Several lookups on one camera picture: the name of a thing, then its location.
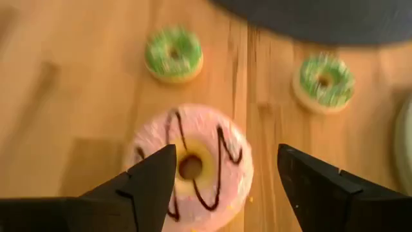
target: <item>wood grain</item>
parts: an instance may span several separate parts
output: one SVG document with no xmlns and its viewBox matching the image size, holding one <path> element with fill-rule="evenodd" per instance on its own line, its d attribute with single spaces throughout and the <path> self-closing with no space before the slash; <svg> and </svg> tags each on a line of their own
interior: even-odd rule
<svg viewBox="0 0 412 232">
<path fill-rule="evenodd" d="M 150 76 L 144 50 L 177 24 L 198 35 L 205 62 L 193 82 L 170 86 Z M 198 103 L 232 118 L 253 149 L 253 200 L 221 231 L 300 231 L 277 173 L 279 143 L 402 191 L 391 140 L 412 90 L 411 52 L 412 43 L 295 41 L 206 0 L 0 0 L 0 197 L 80 195 L 121 171 L 143 123 Z M 302 61 L 320 53 L 346 62 L 357 81 L 350 105 L 329 117 L 304 109 L 290 88 Z"/>
</svg>

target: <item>green donut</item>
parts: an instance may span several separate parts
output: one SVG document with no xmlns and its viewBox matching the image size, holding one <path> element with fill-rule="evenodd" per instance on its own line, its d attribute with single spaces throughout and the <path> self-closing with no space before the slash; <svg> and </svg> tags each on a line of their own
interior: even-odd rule
<svg viewBox="0 0 412 232">
<path fill-rule="evenodd" d="M 346 65 L 320 55 L 307 59 L 299 76 L 302 89 L 322 106 L 344 106 L 353 95 L 355 79 Z"/>
<path fill-rule="evenodd" d="M 145 59 L 149 71 L 167 82 L 181 82 L 203 64 L 198 38 L 182 27 L 167 28 L 149 41 Z"/>
</svg>

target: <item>toy donut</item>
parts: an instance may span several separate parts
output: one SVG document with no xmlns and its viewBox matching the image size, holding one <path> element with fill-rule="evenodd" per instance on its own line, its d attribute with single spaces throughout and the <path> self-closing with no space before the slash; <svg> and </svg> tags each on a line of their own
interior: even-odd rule
<svg viewBox="0 0 412 232">
<path fill-rule="evenodd" d="M 153 77 L 166 83 L 190 81 L 203 66 L 198 38 L 182 27 L 167 28 L 154 35 L 147 44 L 145 60 Z"/>
<path fill-rule="evenodd" d="M 166 144 L 176 145 L 177 168 L 163 232 L 217 231 L 240 211 L 249 193 L 250 145 L 226 116 L 187 104 L 137 132 L 125 168 Z"/>
<path fill-rule="evenodd" d="M 346 65 L 326 55 L 307 59 L 292 81 L 300 103 L 321 114 L 343 110 L 352 98 L 354 84 Z"/>
<path fill-rule="evenodd" d="M 404 103 L 397 117 L 394 149 L 401 183 L 412 195 L 412 97 Z"/>
</svg>

